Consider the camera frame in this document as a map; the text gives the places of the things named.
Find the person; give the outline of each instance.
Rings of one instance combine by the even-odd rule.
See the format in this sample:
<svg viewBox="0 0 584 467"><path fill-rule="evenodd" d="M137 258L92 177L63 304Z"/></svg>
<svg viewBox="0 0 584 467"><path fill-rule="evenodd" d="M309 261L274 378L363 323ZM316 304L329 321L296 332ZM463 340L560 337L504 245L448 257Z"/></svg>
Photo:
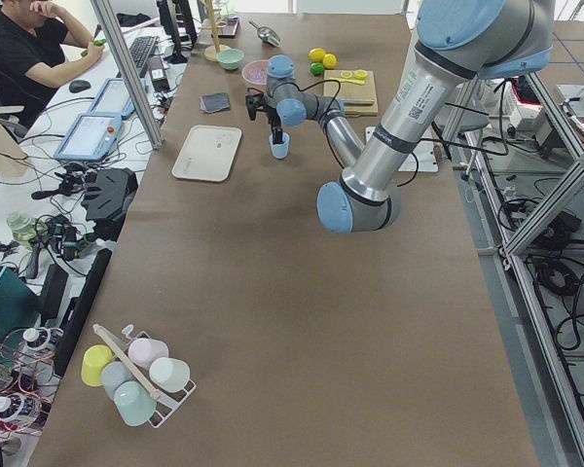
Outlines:
<svg viewBox="0 0 584 467"><path fill-rule="evenodd" d="M66 61L61 44L87 49ZM0 5L0 100L23 105L19 122L30 127L55 95L101 58L103 46L65 8L46 0L2 0Z"/></svg>

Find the black shirt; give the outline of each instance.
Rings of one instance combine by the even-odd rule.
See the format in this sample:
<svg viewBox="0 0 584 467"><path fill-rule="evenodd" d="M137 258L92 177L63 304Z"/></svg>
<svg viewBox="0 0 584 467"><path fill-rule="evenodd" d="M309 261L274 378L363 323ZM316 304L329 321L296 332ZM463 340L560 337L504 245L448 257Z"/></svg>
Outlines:
<svg viewBox="0 0 584 467"><path fill-rule="evenodd" d="M18 114L24 126L32 126L56 93L54 88L30 80L24 74L37 63L51 67L64 63L60 44L67 32L67 26L58 19L48 18L43 26L35 29L35 37L12 22L0 7L0 100L3 105L24 106Z"/></svg>

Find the pink bowl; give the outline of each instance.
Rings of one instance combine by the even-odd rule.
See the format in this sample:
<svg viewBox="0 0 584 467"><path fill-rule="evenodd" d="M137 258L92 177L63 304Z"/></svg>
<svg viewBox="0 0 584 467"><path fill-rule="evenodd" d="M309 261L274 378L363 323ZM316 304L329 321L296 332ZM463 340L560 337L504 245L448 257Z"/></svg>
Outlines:
<svg viewBox="0 0 584 467"><path fill-rule="evenodd" d="M242 68L242 78L248 88L266 91L268 60L255 60Z"/></svg>

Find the keyboard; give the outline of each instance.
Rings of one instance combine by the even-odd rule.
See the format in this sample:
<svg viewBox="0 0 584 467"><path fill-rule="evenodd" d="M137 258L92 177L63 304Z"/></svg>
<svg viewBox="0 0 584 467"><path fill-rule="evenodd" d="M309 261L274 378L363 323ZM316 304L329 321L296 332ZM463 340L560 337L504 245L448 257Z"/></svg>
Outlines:
<svg viewBox="0 0 584 467"><path fill-rule="evenodd" d="M132 55L139 78L147 74L147 58L153 54L157 42L158 36L139 36L129 46L129 54ZM121 78L121 72L117 74L117 78Z"/></svg>

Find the metal scoop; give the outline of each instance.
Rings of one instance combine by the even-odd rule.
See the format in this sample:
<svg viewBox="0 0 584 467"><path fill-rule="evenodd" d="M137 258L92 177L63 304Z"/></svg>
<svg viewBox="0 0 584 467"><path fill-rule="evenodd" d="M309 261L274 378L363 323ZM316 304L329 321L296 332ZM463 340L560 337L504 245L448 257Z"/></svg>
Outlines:
<svg viewBox="0 0 584 467"><path fill-rule="evenodd" d="M262 39L262 42L270 44L273 47L279 47L281 39L279 39L279 35L276 32L267 26L258 26L251 19L249 20L249 24L257 29L257 37Z"/></svg>

